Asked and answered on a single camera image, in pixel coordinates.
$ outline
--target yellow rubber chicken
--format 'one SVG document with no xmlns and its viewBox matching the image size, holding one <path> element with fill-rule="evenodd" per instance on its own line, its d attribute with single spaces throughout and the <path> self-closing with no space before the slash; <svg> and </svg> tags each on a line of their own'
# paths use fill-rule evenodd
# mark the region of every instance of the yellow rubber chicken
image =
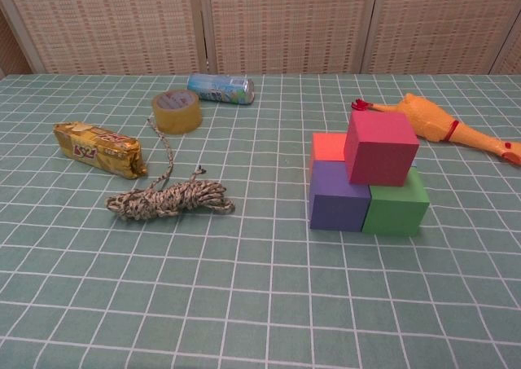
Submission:
<svg viewBox="0 0 521 369">
<path fill-rule="evenodd" d="M 504 142 L 498 138 L 480 133 L 470 126 L 454 119 L 437 104 L 421 96 L 406 94 L 396 106 L 367 103 L 357 99 L 351 107 L 356 110 L 374 108 L 379 111 L 403 112 L 413 126 L 414 132 L 420 137 L 438 143 L 450 141 L 461 143 L 495 153 L 514 165 L 521 165 L 521 143 Z"/>
</svg>

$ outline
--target tape roll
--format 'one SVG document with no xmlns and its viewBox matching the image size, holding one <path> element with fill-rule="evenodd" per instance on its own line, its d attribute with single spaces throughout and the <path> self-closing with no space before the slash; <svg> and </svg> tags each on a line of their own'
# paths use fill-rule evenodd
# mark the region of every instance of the tape roll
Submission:
<svg viewBox="0 0 521 369">
<path fill-rule="evenodd" d="M 152 100 L 155 123 L 164 133 L 183 134 L 203 121 L 199 97 L 190 90 L 169 90 Z"/>
</svg>

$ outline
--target green tablecloth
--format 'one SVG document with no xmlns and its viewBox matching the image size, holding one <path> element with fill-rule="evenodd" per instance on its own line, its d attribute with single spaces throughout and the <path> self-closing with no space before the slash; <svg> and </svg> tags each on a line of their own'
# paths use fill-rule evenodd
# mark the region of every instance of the green tablecloth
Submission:
<svg viewBox="0 0 521 369">
<path fill-rule="evenodd" d="M 345 131 L 360 97 L 422 94 L 519 141 L 521 77 L 253 79 L 251 106 L 204 102 L 201 127 L 169 137 L 173 180 L 203 165 L 235 213 L 147 223 L 103 202 L 167 167 L 145 121 L 186 77 L 0 81 L 0 367 L 521 367 L 519 168 L 422 141 L 413 238 L 310 231 L 305 185 L 311 133 Z M 67 159 L 61 121 L 139 137 L 150 177 Z"/>
</svg>

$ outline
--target green block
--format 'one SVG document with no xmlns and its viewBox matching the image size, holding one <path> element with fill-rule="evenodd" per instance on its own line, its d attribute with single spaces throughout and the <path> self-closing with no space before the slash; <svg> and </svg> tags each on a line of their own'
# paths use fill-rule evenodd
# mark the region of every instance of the green block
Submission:
<svg viewBox="0 0 521 369">
<path fill-rule="evenodd" d="M 403 187 L 369 186 L 371 202 L 362 232 L 379 235 L 416 235 L 429 207 L 429 195 L 416 168 Z"/>
</svg>

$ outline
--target foam block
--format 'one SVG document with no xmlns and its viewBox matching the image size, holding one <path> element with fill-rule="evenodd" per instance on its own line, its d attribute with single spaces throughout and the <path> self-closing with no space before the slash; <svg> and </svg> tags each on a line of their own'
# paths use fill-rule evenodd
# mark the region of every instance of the foam block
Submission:
<svg viewBox="0 0 521 369">
<path fill-rule="evenodd" d="M 315 160 L 309 187 L 311 229 L 360 232 L 370 202 L 367 185 L 346 180 L 343 161 Z"/>
<path fill-rule="evenodd" d="M 371 202 L 364 233 L 416 235 L 429 207 L 429 195 L 416 168 L 411 168 L 403 187 L 369 186 Z"/>
<path fill-rule="evenodd" d="M 345 133 L 313 133 L 309 169 L 313 171 L 313 162 L 344 161 Z"/>
<path fill-rule="evenodd" d="M 418 148 L 405 114 L 353 110 L 344 145 L 349 181 L 403 186 Z"/>
</svg>

